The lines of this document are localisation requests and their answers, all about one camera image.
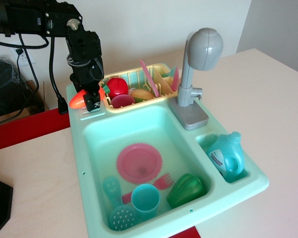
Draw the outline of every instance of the toy pepper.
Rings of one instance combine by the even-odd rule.
[[[202,181],[192,174],[182,175],[167,196],[172,208],[181,206],[207,193]]]

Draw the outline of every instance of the toy sink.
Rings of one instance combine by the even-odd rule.
[[[159,75],[169,71],[165,65],[150,67],[158,68]],[[138,72],[135,74],[137,82],[130,76],[134,72]],[[103,82],[110,77],[122,76],[129,86],[144,87],[146,79],[139,72],[140,68],[107,75]],[[74,87],[69,85],[68,99],[75,94]],[[100,109],[94,112],[85,109],[69,111],[85,219],[91,238],[170,237],[262,192],[269,184],[245,152],[244,171],[236,181],[226,182],[205,151],[219,134],[228,132],[198,100],[196,103],[208,114],[209,122],[204,127],[185,130],[168,105],[168,99],[175,97],[176,92],[162,92],[161,95],[151,102],[116,111],[110,107],[108,99],[104,99]],[[116,177],[122,195],[135,189],[137,184],[124,180],[116,166],[121,151],[135,143],[149,144],[161,154],[162,167],[157,178],[170,173],[177,181],[183,174],[190,173],[203,179],[207,193],[172,209],[166,200],[172,186],[160,190],[161,203],[156,217],[124,231],[114,231],[109,228],[114,207],[103,190],[103,181],[110,176]]]

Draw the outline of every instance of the electrical outlet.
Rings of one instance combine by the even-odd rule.
[[[21,42],[20,41],[14,41],[14,42],[11,42],[10,44],[13,44],[13,45],[21,45]],[[12,48],[12,47],[9,47],[9,50],[11,51],[12,55],[15,57],[15,59],[18,59],[18,53],[15,51],[17,48]],[[30,57],[30,60],[31,60],[31,63],[34,64],[35,63],[35,60],[33,58],[33,56],[31,55],[30,51],[28,51],[28,54],[29,54],[29,57]],[[28,62],[28,59],[26,57],[26,54],[25,52],[23,52],[21,55],[20,55],[20,58],[19,58],[19,66],[25,66],[25,65],[29,65],[29,62]]]

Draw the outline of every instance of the soap bottle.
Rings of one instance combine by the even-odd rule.
[[[207,150],[207,155],[227,182],[234,182],[244,169],[244,154],[237,131],[219,135]]]

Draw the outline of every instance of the table surface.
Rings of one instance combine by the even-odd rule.
[[[197,225],[201,237],[298,238],[298,72],[253,49],[195,71],[193,86],[270,180]],[[0,238],[87,237],[70,128],[0,149],[0,180],[14,187]]]

